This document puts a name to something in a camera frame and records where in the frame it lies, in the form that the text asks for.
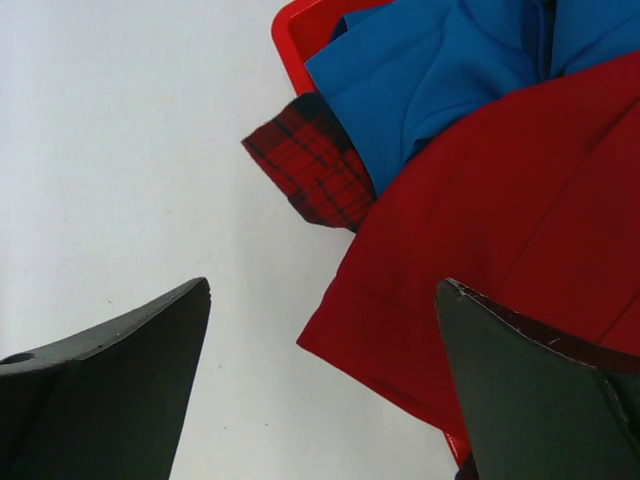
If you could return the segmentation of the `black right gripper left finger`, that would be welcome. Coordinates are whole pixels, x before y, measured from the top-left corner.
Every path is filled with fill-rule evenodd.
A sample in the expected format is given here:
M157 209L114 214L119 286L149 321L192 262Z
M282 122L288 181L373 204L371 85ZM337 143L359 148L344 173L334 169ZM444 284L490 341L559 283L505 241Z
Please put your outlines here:
M169 478L210 308L208 281L194 278L2 359L2 478Z

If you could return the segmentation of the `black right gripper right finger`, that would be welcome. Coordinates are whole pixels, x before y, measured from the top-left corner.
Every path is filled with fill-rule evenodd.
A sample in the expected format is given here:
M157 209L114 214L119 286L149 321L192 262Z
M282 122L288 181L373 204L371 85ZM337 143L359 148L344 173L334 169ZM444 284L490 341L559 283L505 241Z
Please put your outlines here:
M439 282L441 337L482 479L636 479L639 359Z

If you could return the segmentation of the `red pleated skirt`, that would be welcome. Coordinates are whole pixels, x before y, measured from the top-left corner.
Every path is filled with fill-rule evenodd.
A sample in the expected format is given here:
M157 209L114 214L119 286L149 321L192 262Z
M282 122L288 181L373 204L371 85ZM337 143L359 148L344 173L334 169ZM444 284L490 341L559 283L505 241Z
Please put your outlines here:
M639 56L493 102L374 203L298 343L467 436L434 307L454 278L514 311L639 351Z

